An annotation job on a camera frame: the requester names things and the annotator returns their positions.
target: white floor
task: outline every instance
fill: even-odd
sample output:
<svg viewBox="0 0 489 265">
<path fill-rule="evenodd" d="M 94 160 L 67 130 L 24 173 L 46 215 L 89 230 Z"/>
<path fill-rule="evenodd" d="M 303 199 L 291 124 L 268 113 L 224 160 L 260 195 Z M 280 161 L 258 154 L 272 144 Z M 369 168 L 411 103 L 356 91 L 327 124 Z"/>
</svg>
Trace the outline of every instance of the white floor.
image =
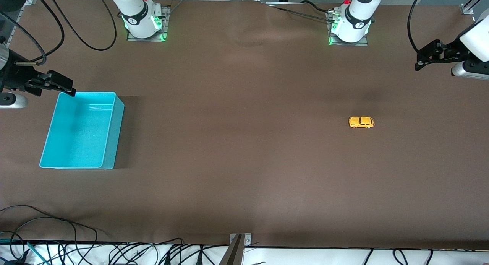
<svg viewBox="0 0 489 265">
<path fill-rule="evenodd" d="M 85 248 L 89 245 L 79 245 L 79 248 Z M 138 254 L 141 250 L 147 246 L 140 246 L 133 249 L 133 251 L 125 254 L 125 257 L 131 259 L 134 255 Z M 159 260 L 168 249 L 170 245 L 157 246 L 157 251 L 155 247 L 150 248 L 146 251 L 140 258 L 136 260 L 138 265 L 153 265 Z M 49 260 L 47 248 L 45 245 L 35 246 L 35 249 L 41 254 L 46 260 Z M 50 254 L 55 257 L 58 253 L 58 246 L 49 246 Z M 69 245 L 67 247 L 68 251 L 74 250 L 74 245 Z M 110 251 L 115 249 L 115 246 L 104 245 L 93 248 L 89 254 L 87 254 L 86 259 L 93 265 L 108 265 L 108 255 Z M 199 251 L 199 246 L 192 246 L 182 251 L 182 258 L 188 257 L 190 254 Z M 215 264 L 218 264 L 224 255 L 227 247 L 215 247 L 205 250 L 208 257 L 213 260 Z M 80 250 L 82 254 L 86 253 L 87 250 Z M 246 248 L 243 256 L 243 265 L 255 265 L 257 263 L 264 262 L 265 265 L 362 265 L 368 254 L 368 249 L 294 249 L 294 248 Z M 392 255 L 392 250 L 375 250 L 369 261 L 369 265 L 398 265 Z M 411 265 L 425 265 L 429 256 L 428 250 L 403 250 L 408 263 Z M 14 246 L 14 254 L 20 256 L 22 253 L 22 246 Z M 0 257 L 7 260 L 13 260 L 10 254 L 9 246 L 0 246 Z M 122 258 L 120 254 L 119 260 L 113 259 L 111 264 L 123 265 L 127 263 L 127 260 Z M 197 254 L 185 260 L 182 265 L 195 265 L 197 261 Z M 73 263 L 65 259 L 66 265 L 78 265 L 81 260 L 80 254 L 76 251 L 70 253 L 70 258 Z M 403 262 L 402 256 L 398 253 L 398 259 Z M 211 265 L 211 263 L 204 257 L 202 259 L 204 265 Z M 41 258 L 36 256 L 33 251 L 30 251 L 26 259 L 26 263 L 32 265 L 42 265 L 43 261 Z M 175 258 L 171 261 L 172 265 L 177 265 L 180 263 L 180 255 L 176 254 Z M 483 263 L 489 263 L 489 252 L 468 252 L 468 251 L 434 251 L 433 258 L 430 265 L 482 265 Z M 61 261 L 59 258 L 53 260 L 53 265 L 60 265 Z M 88 265 L 86 262 L 81 262 L 80 265 Z"/>
</svg>

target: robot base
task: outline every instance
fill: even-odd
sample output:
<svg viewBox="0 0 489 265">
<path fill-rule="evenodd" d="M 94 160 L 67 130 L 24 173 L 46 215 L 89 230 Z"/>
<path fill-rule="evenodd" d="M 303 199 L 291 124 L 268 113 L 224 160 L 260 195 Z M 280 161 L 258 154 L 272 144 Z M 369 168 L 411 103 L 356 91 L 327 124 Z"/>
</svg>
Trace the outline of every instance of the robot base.
<svg viewBox="0 0 489 265">
<path fill-rule="evenodd" d="M 326 13 L 326 18 L 333 20 L 328 21 L 328 36 L 330 45 L 344 45 L 344 46 L 368 46 L 367 36 L 363 36 L 362 39 L 355 43 L 345 42 L 335 35 L 332 30 L 333 27 L 341 20 L 341 7 L 335 7 L 334 13 Z"/>
<path fill-rule="evenodd" d="M 149 38 L 140 39 L 133 36 L 129 30 L 127 33 L 128 41 L 146 41 L 146 42 L 162 42 L 166 41 L 166 35 L 168 33 L 168 23 L 170 20 L 171 9 L 169 6 L 161 6 L 161 29 Z"/>
</svg>

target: yellow toy car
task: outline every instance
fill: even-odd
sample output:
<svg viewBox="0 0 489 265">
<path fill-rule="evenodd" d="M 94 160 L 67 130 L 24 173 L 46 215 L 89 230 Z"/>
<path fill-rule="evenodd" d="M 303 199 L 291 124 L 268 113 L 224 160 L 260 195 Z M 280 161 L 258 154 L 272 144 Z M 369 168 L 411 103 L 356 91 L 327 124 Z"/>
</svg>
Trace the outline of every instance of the yellow toy car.
<svg viewBox="0 0 489 265">
<path fill-rule="evenodd" d="M 374 127 L 374 119 L 371 117 L 350 117 L 348 120 L 350 127 L 357 128 L 357 127 L 365 127 L 365 128 L 371 128 Z"/>
</svg>

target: cyan container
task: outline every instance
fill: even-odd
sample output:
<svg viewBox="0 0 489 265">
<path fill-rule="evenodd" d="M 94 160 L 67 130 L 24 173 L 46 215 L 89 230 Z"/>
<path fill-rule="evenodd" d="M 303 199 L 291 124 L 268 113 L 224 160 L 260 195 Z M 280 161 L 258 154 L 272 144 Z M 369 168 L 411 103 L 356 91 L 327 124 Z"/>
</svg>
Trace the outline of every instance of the cyan container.
<svg viewBox="0 0 489 265">
<path fill-rule="evenodd" d="M 114 92 L 60 93 L 39 166 L 113 169 L 123 114 Z"/>
</svg>

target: brown table surface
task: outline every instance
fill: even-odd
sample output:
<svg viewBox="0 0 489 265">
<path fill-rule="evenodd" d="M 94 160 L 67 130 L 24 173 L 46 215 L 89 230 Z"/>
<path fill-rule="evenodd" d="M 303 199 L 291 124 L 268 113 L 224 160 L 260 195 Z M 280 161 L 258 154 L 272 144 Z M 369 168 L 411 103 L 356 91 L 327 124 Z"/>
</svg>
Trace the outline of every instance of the brown table surface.
<svg viewBox="0 0 489 265">
<path fill-rule="evenodd" d="M 110 43 L 100 0 L 59 3 L 87 42 Z M 258 2 L 184 1 L 167 42 L 127 42 L 119 20 L 105 52 L 65 25 L 65 44 L 38 69 L 78 91 L 117 92 L 117 169 L 39 168 L 57 97 L 44 91 L 0 111 L 0 205 L 35 205 L 105 241 L 222 244 L 251 232 L 260 245 L 487 248 L 489 84 L 452 77 L 453 65 L 415 72 L 408 11 L 379 7 L 368 47 L 329 46 L 325 24 Z M 413 36 L 449 42 L 470 23 L 457 7 L 419 6 Z M 21 24 L 46 50 L 59 40 L 40 2 Z M 38 56 L 20 31 L 11 48 Z M 349 128 L 352 115 L 376 126 Z M 9 211 L 0 225 L 32 216 Z M 51 221 L 21 234 L 73 239 Z"/>
</svg>

